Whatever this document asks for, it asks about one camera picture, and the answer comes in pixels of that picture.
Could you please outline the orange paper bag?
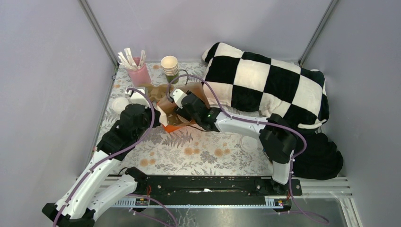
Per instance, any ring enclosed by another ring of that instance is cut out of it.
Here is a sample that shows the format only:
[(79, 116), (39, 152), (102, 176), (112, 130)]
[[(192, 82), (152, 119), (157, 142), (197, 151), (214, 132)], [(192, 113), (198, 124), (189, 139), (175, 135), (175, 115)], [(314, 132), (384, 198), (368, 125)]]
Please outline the orange paper bag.
[(164, 130), (171, 133), (187, 125), (195, 124), (194, 120), (190, 120), (188, 114), (184, 113), (182, 109), (174, 103), (173, 98), (170, 97), (170, 93), (179, 88), (183, 92), (188, 91), (195, 94), (199, 99), (201, 99), (207, 107), (210, 107), (207, 98), (203, 91), (203, 84), (199, 81), (188, 82), (188, 77), (183, 77), (185, 80), (184, 85), (172, 84), (167, 86), (166, 96), (156, 103), (156, 110), (160, 112), (159, 119), (162, 121), (162, 126)]

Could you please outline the brown cardboard cup carrier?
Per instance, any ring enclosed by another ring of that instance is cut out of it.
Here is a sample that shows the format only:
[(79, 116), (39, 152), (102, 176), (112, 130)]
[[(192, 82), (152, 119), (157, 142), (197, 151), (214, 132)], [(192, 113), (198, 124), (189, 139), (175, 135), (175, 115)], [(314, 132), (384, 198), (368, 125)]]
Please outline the brown cardboard cup carrier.
[(147, 89), (148, 98), (152, 102), (159, 102), (162, 98), (166, 96), (167, 84), (162, 84), (154, 86), (152, 84), (143, 85)]

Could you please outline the white plastic cup lid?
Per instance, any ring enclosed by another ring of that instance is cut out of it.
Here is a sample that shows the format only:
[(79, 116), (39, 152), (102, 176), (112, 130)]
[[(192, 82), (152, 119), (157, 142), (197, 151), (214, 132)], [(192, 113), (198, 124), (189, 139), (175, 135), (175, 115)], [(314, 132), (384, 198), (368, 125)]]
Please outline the white plastic cup lid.
[(240, 147), (244, 151), (255, 151), (259, 147), (259, 142), (257, 139), (249, 136), (242, 136), (240, 139)]

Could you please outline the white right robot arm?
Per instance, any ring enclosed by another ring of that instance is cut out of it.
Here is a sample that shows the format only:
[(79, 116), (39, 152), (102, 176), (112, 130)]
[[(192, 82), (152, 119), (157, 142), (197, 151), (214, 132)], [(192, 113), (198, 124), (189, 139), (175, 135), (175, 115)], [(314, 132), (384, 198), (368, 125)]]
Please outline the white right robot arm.
[(180, 89), (175, 89), (171, 97), (177, 105), (176, 112), (187, 120), (194, 120), (205, 131), (232, 132), (258, 139), (272, 162), (272, 179), (280, 184), (288, 183), (296, 138), (280, 116), (252, 118), (225, 113), (222, 108), (207, 107), (195, 94)]

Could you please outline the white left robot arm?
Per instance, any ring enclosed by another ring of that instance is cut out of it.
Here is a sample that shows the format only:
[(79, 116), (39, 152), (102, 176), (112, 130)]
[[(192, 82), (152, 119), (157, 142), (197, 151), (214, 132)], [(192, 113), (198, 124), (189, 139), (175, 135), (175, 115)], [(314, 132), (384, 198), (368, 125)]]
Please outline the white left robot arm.
[(97, 193), (109, 173), (128, 152), (160, 125), (160, 112), (147, 105), (129, 104), (119, 120), (105, 133), (97, 151), (74, 185), (56, 203), (47, 203), (42, 212), (59, 227), (92, 227), (99, 217), (117, 201), (137, 189), (146, 188), (144, 174), (124, 174), (105, 190)]

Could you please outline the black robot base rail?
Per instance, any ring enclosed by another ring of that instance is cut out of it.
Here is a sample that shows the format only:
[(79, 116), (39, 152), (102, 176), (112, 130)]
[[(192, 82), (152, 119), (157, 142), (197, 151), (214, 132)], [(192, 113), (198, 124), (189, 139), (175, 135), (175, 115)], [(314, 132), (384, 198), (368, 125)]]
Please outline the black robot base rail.
[(303, 194), (299, 180), (281, 185), (260, 176), (167, 176), (140, 179), (134, 194), (150, 196), (163, 205), (266, 205), (266, 197), (287, 199)]

